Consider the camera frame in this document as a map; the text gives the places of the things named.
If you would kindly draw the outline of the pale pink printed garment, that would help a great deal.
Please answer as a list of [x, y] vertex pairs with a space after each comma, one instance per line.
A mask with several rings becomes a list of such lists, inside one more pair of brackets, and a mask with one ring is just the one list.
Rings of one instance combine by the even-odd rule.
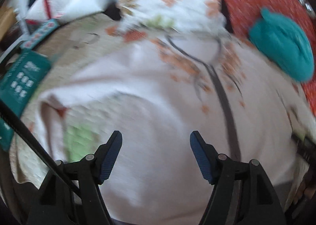
[[302, 89], [233, 37], [142, 40], [40, 95], [35, 132], [54, 159], [70, 159], [66, 129], [123, 145], [101, 193], [131, 224], [197, 224], [212, 192], [190, 147], [192, 131], [230, 158], [261, 162], [273, 185], [292, 182], [296, 128], [315, 136]]

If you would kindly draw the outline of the green flat package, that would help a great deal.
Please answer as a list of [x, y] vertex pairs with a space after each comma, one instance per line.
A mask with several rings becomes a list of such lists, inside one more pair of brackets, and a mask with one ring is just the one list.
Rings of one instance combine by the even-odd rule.
[[24, 51], [1, 79], [1, 100], [21, 117], [31, 96], [51, 68], [48, 58]]

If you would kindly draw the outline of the quilted heart pattern bedspread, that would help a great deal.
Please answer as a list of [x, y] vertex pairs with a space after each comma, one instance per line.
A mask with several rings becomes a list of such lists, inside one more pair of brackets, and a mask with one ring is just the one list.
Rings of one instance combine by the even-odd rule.
[[[50, 35], [38, 52], [53, 61], [53, 66], [35, 90], [21, 116], [21, 121], [35, 134], [40, 94], [66, 84], [78, 70], [123, 46], [120, 36], [109, 33], [119, 25], [104, 14], [71, 22]], [[11, 171], [18, 183], [31, 182], [39, 187], [47, 168], [27, 144], [14, 135], [9, 151]]]

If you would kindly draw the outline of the light blue dotted box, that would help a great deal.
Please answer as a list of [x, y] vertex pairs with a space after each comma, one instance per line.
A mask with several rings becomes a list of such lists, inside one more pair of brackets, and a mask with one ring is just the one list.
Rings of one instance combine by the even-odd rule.
[[44, 22], [38, 29], [36, 29], [30, 36], [30, 38], [25, 41], [20, 48], [22, 50], [32, 50], [43, 40], [45, 40], [51, 33], [59, 28], [59, 23], [56, 19], [51, 19]]

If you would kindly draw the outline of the teal folded garment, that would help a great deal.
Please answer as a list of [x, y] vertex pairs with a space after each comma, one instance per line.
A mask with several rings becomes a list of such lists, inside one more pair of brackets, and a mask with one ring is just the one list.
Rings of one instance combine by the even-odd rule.
[[261, 18], [248, 32], [250, 42], [293, 80], [311, 80], [313, 50], [302, 28], [292, 19], [267, 8], [262, 8], [260, 14]]

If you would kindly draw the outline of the red floral fabric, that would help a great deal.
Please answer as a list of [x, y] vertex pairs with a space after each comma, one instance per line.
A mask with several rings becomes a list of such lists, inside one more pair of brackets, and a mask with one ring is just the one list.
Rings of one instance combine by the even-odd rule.
[[280, 13], [296, 22], [308, 37], [314, 56], [314, 74], [311, 80], [300, 82], [308, 100], [309, 107], [315, 112], [315, 28], [307, 12], [297, 0], [224, 0], [229, 21], [235, 35], [248, 38], [250, 28], [261, 18], [261, 9], [267, 8]]

